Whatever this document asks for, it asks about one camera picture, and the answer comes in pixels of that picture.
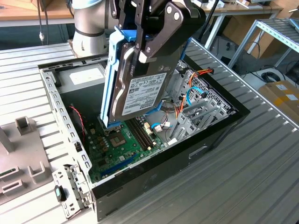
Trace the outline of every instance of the motherboard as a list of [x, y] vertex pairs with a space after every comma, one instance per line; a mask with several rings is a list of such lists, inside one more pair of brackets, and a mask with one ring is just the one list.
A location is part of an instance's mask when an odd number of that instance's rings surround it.
[[160, 151], [166, 145], [147, 126], [143, 116], [106, 130], [97, 119], [85, 124], [85, 150], [92, 162], [89, 176], [98, 182], [125, 167]]

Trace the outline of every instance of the metal shelf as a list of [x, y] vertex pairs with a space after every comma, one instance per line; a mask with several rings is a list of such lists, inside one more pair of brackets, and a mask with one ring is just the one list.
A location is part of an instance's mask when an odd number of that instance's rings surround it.
[[[241, 55], [245, 45], [248, 40], [251, 38], [252, 34], [255, 32], [256, 28], [260, 28], [262, 32], [257, 36], [255, 42], [259, 42], [260, 37], [264, 34], [264, 32], [270, 34], [283, 44], [287, 45], [290, 49], [282, 56], [282, 58], [275, 65], [276, 67], [282, 62], [282, 60], [288, 55], [288, 53], [292, 50], [295, 50], [299, 53], [299, 33], [296, 29], [289, 23], [288, 19], [268, 19], [268, 20], [255, 20], [253, 25], [251, 26], [249, 32], [246, 34], [244, 40], [240, 44], [238, 50], [233, 56], [232, 60], [228, 64], [229, 68], [232, 68], [236, 63], [237, 59]], [[248, 53], [250, 54], [255, 47], [255, 43], [252, 44]]]

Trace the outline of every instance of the green circuit board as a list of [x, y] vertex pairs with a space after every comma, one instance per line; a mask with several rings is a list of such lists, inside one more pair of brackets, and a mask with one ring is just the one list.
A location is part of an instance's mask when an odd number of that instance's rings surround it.
[[89, 159], [92, 162], [89, 176], [93, 183], [165, 147], [165, 143], [159, 137], [153, 138], [148, 135], [151, 141], [156, 144], [150, 150], [142, 149], [125, 122], [121, 123], [119, 132], [111, 132], [108, 136], [105, 136], [97, 119], [87, 123], [85, 128], [88, 133], [85, 137], [85, 149], [87, 149]]

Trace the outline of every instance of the aluminum extrusion table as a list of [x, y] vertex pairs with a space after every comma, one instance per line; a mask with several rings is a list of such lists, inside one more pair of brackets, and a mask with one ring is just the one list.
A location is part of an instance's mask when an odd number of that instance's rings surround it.
[[[287, 45], [289, 49], [283, 54], [283, 56], [277, 61], [275, 67], [279, 66], [280, 63], [285, 59], [285, 57], [290, 53], [291, 50], [295, 50], [299, 53], [299, 33], [292, 27], [288, 19], [269, 19], [269, 20], [255, 20], [252, 24], [250, 30], [246, 34], [244, 40], [240, 44], [238, 50], [233, 56], [232, 60], [229, 62], [228, 67], [232, 68], [239, 56], [241, 55], [246, 43], [251, 38], [252, 34], [257, 28], [260, 28], [262, 31], [255, 39], [255, 42], [259, 42], [260, 37], [267, 32], [271, 36], [275, 37], [277, 40], [281, 41], [283, 44]], [[250, 54], [255, 47], [255, 43], [252, 44], [248, 50]]]
[[[251, 110], [215, 150], [104, 220], [104, 224], [283, 223], [299, 219], [299, 132], [232, 70], [194, 40], [187, 49], [203, 69]], [[36, 65], [73, 58], [68, 44], [0, 51], [0, 124], [36, 120], [53, 170], [69, 163]], [[92, 210], [67, 221], [44, 185], [0, 206], [1, 223], [96, 223]]]

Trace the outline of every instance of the screw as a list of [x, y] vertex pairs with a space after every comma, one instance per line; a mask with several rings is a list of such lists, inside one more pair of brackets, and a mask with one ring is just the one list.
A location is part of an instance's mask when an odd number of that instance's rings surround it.
[[174, 20], [178, 20], [178, 19], [179, 19], [179, 13], [176, 12], [176, 13], [174, 14]]
[[172, 8], [171, 8], [171, 6], [168, 6], [168, 7], [167, 7], [166, 12], [167, 12], [168, 14], [170, 14], [170, 13], [172, 12]]

